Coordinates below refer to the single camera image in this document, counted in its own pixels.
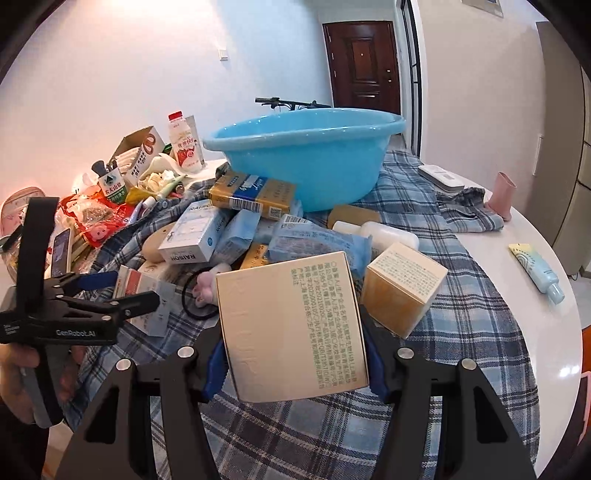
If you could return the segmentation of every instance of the blue plastic bag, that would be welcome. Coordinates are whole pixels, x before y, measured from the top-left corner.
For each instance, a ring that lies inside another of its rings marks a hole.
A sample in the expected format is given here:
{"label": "blue plastic bag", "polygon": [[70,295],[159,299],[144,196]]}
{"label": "blue plastic bag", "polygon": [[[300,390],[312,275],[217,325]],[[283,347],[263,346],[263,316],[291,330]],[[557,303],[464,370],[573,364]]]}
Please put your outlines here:
{"label": "blue plastic bag", "polygon": [[331,252],[345,252],[351,274],[363,280],[371,261],[371,238],[327,230],[293,215],[277,222],[267,257],[277,263]]}
{"label": "blue plastic bag", "polygon": [[211,265],[227,263],[232,265],[251,246],[260,213],[240,210],[223,231],[210,259]]}

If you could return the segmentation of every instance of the small cream box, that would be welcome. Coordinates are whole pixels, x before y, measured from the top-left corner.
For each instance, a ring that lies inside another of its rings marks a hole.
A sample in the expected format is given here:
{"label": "small cream box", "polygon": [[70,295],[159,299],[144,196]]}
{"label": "small cream box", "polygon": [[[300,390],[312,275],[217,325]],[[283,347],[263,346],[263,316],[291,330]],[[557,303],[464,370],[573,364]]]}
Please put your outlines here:
{"label": "small cream box", "polygon": [[368,265],[361,303],[388,330],[407,338],[446,275],[447,268],[397,242]]}

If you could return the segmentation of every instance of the blue plastic basin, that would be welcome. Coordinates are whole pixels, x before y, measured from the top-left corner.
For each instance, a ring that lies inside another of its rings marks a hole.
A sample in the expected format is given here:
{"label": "blue plastic basin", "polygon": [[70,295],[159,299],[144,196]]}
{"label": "blue plastic basin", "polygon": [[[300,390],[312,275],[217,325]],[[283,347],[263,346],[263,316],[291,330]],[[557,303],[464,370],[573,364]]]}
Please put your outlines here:
{"label": "blue plastic basin", "polygon": [[376,110],[299,110],[222,128],[203,145],[223,151],[235,171],[295,183],[304,211],[316,212],[366,195],[390,135],[405,125],[400,115]]}

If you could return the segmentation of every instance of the cabinet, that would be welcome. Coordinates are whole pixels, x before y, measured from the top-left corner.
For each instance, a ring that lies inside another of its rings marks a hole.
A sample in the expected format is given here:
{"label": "cabinet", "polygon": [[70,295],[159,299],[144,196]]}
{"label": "cabinet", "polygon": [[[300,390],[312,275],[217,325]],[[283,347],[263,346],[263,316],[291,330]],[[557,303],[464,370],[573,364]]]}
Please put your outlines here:
{"label": "cabinet", "polygon": [[546,112],[525,216],[574,275],[591,260],[591,82],[552,24],[537,27]]}

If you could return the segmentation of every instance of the sunscreen tube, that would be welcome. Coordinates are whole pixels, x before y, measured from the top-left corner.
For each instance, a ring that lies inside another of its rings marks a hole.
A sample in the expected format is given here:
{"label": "sunscreen tube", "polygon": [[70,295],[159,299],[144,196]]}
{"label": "sunscreen tube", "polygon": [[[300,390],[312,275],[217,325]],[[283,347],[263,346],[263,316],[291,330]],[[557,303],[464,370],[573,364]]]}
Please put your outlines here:
{"label": "sunscreen tube", "polygon": [[509,250],[538,287],[555,304],[564,300],[564,292],[558,286],[558,276],[530,244],[511,244]]}

